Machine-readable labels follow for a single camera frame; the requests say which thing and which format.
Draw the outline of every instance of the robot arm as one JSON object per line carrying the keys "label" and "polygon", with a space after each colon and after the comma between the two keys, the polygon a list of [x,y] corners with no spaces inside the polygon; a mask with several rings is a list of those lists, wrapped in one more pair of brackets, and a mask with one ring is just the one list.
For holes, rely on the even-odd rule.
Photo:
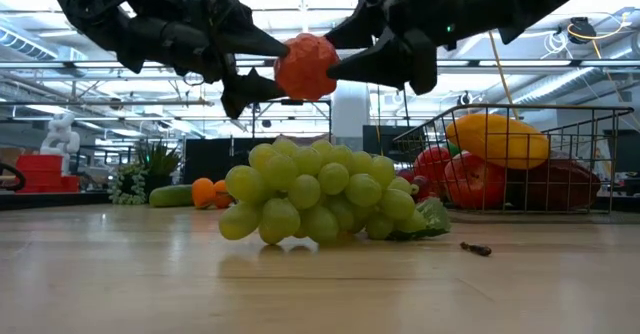
{"label": "robot arm", "polygon": [[[436,49],[499,29],[510,43],[569,0],[360,0],[326,38],[339,49],[366,48],[331,67],[334,79],[377,83],[416,94],[437,84]],[[373,44],[371,37],[379,40]]]}
{"label": "robot arm", "polygon": [[[135,73],[145,61],[172,66],[178,75],[221,80],[223,105],[235,119],[251,102],[285,96],[255,70],[237,74],[234,54],[284,57],[286,45],[253,24],[238,0],[58,0],[69,22]],[[120,7],[128,3],[135,17]]]}

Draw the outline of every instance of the white humanoid figure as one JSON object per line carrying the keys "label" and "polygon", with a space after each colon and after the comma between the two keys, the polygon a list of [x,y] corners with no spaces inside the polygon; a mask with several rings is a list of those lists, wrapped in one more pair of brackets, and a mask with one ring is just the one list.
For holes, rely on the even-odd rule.
{"label": "white humanoid figure", "polygon": [[80,135],[71,131],[74,120],[74,115],[70,113],[54,115],[49,122],[49,133],[40,147],[40,154],[62,156],[62,175],[69,174],[70,154],[80,149]]}

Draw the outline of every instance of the wire basket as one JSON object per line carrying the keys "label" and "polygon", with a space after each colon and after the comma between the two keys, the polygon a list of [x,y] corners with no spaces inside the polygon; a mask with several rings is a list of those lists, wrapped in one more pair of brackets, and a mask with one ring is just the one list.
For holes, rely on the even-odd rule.
{"label": "wire basket", "polygon": [[[516,118],[531,111],[576,122],[538,131]],[[457,106],[394,138],[393,147],[402,166],[426,178],[431,195],[461,211],[610,213],[620,120],[632,112],[607,106]],[[456,149],[462,152],[450,155]]]}

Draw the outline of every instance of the cucumber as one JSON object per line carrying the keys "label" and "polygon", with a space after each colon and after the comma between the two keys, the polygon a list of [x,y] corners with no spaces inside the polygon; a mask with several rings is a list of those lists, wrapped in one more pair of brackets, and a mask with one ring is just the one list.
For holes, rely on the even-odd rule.
{"label": "cucumber", "polygon": [[149,195],[149,205],[154,208],[192,206],[191,185],[169,185],[155,189]]}

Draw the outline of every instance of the wooden table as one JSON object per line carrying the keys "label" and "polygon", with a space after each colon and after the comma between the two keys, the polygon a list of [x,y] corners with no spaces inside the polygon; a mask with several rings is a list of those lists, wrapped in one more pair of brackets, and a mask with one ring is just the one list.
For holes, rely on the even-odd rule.
{"label": "wooden table", "polygon": [[457,225],[318,249],[227,242],[218,216],[0,213],[0,333],[640,333],[640,226]]}

